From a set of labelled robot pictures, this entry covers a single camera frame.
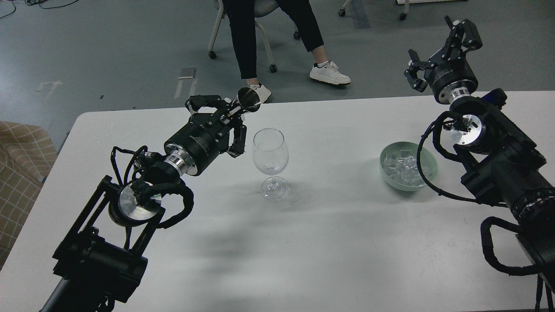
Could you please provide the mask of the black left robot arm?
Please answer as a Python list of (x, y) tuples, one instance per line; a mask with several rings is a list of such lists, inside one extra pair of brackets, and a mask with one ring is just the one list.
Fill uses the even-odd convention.
[(183, 221), (194, 195), (184, 175), (198, 176), (220, 155), (244, 153), (244, 114), (256, 112), (260, 98), (248, 88), (236, 99), (191, 96), (190, 117), (161, 153), (113, 147), (116, 180), (105, 176), (55, 250), (53, 272), (60, 282), (43, 312), (111, 312), (127, 302), (141, 283), (144, 252), (158, 229)]

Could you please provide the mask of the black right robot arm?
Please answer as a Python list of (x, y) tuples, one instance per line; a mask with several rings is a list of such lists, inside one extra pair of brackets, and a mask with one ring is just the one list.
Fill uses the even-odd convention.
[[(483, 46), (477, 27), (468, 19), (445, 22), (450, 33), (445, 44), (428, 61), (409, 50), (404, 75), (410, 86), (423, 92), (430, 86), (436, 102), (450, 108), (441, 113), (421, 136), (416, 162), (423, 181), (439, 196), (465, 202), (507, 207), (516, 223), (488, 217), (480, 225), (482, 251), (497, 271), (514, 276), (537, 276), (535, 311), (543, 295), (548, 310), (554, 310), (554, 187), (541, 175), (545, 157), (525, 132), (502, 112), (507, 95), (494, 89), (482, 97), (473, 96), (478, 87), (466, 56)], [(432, 136), (435, 150), (444, 158), (464, 166), (460, 182), (473, 198), (460, 197), (436, 187), (421, 165), (425, 140)], [(527, 266), (501, 264), (494, 253), (491, 227), (515, 233), (531, 261)]]

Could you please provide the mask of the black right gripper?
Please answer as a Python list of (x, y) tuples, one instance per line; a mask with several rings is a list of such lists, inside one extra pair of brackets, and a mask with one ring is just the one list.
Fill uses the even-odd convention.
[[(442, 52), (424, 62), (420, 60), (416, 51), (409, 49), (410, 60), (404, 76), (413, 90), (422, 93), (429, 85), (436, 102), (450, 104), (452, 90), (466, 87), (470, 94), (477, 90), (478, 80), (466, 56), (467, 53), (482, 48), (483, 42), (477, 26), (469, 19), (452, 21), (449, 16), (445, 16), (444, 20), (450, 28), (450, 33)], [(428, 81), (418, 76), (418, 72), (426, 70)]]

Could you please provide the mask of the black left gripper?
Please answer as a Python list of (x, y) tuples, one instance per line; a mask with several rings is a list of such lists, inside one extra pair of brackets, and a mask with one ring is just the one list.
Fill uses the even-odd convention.
[[(244, 154), (247, 134), (244, 118), (223, 120), (224, 112), (230, 108), (229, 102), (220, 95), (192, 95), (185, 107), (192, 116), (164, 144), (164, 162), (174, 168), (178, 176), (199, 176), (222, 153), (227, 152), (232, 157)], [(215, 111), (199, 113), (202, 108)]]

